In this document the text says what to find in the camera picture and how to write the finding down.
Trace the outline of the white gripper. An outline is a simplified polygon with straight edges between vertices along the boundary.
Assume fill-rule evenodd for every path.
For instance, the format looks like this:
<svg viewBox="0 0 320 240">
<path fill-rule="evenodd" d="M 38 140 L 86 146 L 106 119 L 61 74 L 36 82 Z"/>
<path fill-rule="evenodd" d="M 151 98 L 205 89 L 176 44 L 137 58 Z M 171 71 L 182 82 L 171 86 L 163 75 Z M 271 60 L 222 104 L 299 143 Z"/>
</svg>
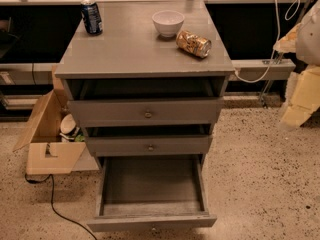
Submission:
<svg viewBox="0 0 320 240">
<path fill-rule="evenodd" d="M 296 52 L 299 60 L 309 64 L 303 72 L 290 74 L 280 111 L 282 128 L 298 128 L 320 108 L 320 8 L 312 7 L 273 49 Z"/>
</svg>

